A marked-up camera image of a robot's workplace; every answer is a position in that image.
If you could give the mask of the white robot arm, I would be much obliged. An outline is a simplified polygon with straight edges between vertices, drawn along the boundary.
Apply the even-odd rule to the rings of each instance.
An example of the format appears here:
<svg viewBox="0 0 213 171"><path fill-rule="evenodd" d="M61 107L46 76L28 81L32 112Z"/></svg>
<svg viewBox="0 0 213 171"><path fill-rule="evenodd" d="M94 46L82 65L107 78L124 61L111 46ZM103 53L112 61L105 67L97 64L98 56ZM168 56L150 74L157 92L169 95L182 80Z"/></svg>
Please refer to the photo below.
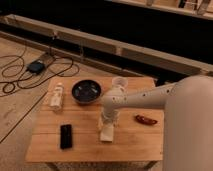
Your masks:
<svg viewBox="0 0 213 171"><path fill-rule="evenodd" d="M194 75L150 90L114 86L101 99L101 120L113 124L123 108L164 113L163 171L213 171L213 77Z"/></svg>

